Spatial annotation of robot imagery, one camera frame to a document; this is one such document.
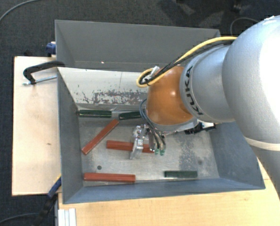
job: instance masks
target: gray bin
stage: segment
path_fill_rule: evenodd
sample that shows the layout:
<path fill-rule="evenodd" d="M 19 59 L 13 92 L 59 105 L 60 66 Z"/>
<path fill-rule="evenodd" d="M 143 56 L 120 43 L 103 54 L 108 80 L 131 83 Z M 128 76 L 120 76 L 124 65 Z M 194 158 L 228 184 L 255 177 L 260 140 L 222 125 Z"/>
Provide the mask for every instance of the gray bin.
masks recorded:
<path fill-rule="evenodd" d="M 57 60 L 72 68 L 142 72 L 154 65 L 164 66 L 198 43 L 218 36 L 219 31 L 211 29 L 56 21 Z M 120 121 L 83 155 L 81 148 L 111 119 L 78 117 L 60 73 L 58 109 L 64 203 L 265 188 L 257 158 L 235 123 L 195 135 L 170 135 L 164 156 L 143 153 L 139 159 L 129 160 L 129 152 L 106 149 L 106 141 L 131 141 L 132 129 L 142 120 Z M 196 170 L 198 177 L 164 178 L 165 170 Z M 137 181 L 84 182 L 85 172 L 132 173 Z"/>

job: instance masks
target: red wooden block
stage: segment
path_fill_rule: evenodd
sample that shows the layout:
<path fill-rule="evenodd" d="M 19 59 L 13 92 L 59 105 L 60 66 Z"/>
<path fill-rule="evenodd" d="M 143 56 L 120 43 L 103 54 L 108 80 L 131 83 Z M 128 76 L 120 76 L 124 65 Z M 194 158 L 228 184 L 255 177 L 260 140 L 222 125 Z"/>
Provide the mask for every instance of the red wooden block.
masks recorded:
<path fill-rule="evenodd" d="M 85 155 L 88 154 L 118 123 L 118 120 L 112 120 L 97 136 L 83 147 L 82 153 Z"/>
<path fill-rule="evenodd" d="M 133 143 L 124 141 L 107 141 L 107 149 L 121 150 L 121 151 L 132 151 Z M 154 153 L 150 150 L 148 144 L 143 144 L 143 153 Z"/>
<path fill-rule="evenodd" d="M 136 176 L 134 174 L 86 172 L 83 174 L 83 179 L 85 181 L 134 183 Z"/>

